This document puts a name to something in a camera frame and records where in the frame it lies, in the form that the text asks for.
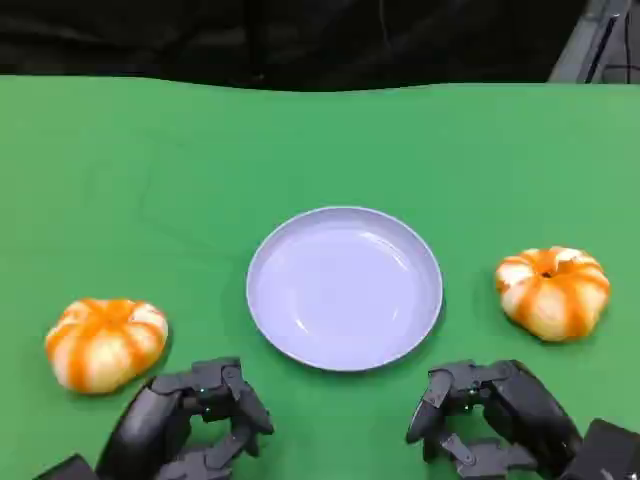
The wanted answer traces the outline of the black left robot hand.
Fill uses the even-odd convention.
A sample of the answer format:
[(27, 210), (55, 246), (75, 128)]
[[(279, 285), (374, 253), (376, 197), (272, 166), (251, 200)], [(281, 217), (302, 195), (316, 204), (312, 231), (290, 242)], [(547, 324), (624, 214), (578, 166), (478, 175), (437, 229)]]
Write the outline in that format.
[[(217, 443), (187, 449), (191, 418), (228, 420)], [(147, 381), (119, 418), (96, 465), (101, 479), (229, 479), (232, 462), (259, 455), (257, 437), (271, 435), (270, 413), (244, 379), (237, 357), (192, 364)]]

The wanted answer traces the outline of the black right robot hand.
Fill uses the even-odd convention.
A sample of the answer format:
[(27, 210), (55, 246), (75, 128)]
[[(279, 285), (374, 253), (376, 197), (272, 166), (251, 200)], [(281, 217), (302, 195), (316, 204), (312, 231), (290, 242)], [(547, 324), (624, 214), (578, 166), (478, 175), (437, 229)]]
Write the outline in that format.
[[(477, 405), (498, 436), (466, 443), (446, 420)], [(583, 442), (562, 405), (517, 360), (490, 365), (464, 360), (431, 368), (405, 440), (422, 443), (427, 463), (447, 455), (462, 479), (505, 479), (512, 470), (557, 479)]]

